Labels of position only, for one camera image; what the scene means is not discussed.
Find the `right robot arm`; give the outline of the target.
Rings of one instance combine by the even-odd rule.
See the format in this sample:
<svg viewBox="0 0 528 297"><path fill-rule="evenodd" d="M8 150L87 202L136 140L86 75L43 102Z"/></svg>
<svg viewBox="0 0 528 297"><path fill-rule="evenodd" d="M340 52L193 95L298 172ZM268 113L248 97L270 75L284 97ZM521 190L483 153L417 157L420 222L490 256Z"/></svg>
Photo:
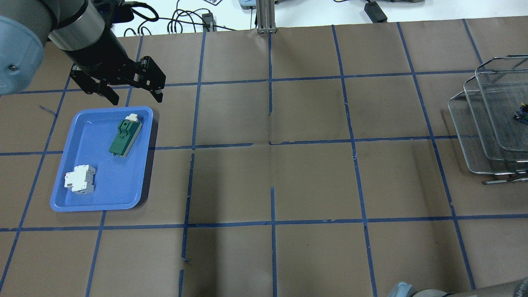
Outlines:
<svg viewBox="0 0 528 297"><path fill-rule="evenodd" d="M526 297L527 295L528 278L460 292L438 289L418 290L409 283L399 282L388 294L389 297Z"/></svg>

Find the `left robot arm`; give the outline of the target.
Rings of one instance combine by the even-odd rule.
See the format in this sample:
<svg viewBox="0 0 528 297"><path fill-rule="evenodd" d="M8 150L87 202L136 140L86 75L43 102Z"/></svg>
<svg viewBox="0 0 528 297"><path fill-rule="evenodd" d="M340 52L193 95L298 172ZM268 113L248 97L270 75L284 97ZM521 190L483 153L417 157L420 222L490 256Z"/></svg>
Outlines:
<svg viewBox="0 0 528 297"><path fill-rule="evenodd" d="M48 41L72 60L69 77L86 94L98 94L114 106L119 96L113 86L147 90L161 103L166 75L145 56L132 60L111 30L113 23L134 15L154 22L136 8L145 2L124 0L2 0L1 94L18 94L31 84L41 66Z"/></svg>

